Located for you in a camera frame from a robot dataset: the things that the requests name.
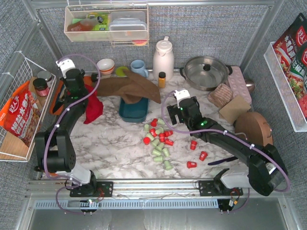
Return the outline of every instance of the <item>white pitcher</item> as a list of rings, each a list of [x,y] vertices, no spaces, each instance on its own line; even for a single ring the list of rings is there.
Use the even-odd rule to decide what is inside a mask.
[[[158,41],[155,47],[155,53],[153,56],[153,77],[159,78],[159,73],[164,72],[166,74],[166,81],[170,81],[174,74],[174,53],[173,45],[168,40],[168,36],[164,40]]]

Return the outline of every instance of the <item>black knife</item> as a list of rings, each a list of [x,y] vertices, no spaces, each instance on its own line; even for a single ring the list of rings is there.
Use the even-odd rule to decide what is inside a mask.
[[[223,163],[223,162],[234,161],[236,159],[238,159],[238,158],[237,157],[229,157],[229,158],[225,158],[225,159],[222,159],[222,160],[219,160],[219,161],[210,162],[210,163],[208,163],[208,165],[210,165],[210,166],[217,165],[217,164],[220,164],[220,163]]]

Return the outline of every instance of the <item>wooden cutting board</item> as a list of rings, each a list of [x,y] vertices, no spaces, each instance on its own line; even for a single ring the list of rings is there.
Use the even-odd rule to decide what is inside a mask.
[[[236,120],[235,133],[245,133],[248,141],[266,146],[273,144],[272,130],[266,119],[257,112],[241,114]]]

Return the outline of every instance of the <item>white bowl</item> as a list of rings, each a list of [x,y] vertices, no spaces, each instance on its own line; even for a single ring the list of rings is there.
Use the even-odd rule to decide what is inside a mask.
[[[109,70],[114,67],[114,61],[112,59],[105,58],[98,61],[97,66],[100,70]]]

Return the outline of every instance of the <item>oven mitt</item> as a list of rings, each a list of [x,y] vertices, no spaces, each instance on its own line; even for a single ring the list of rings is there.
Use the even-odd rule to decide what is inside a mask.
[[[134,104],[142,97],[161,103],[159,88],[140,74],[124,70],[125,78],[101,79],[97,96],[121,96],[127,104]]]
[[[89,85],[84,85],[88,92],[90,93],[94,88]],[[85,110],[86,119],[83,124],[89,124],[92,121],[95,121],[100,115],[102,115],[102,111],[104,109],[104,105],[97,98],[97,92],[94,92],[91,96],[88,97],[88,104]]]
[[[223,108],[232,99],[233,92],[225,84],[219,84],[214,91],[208,95],[208,101],[216,107]]]

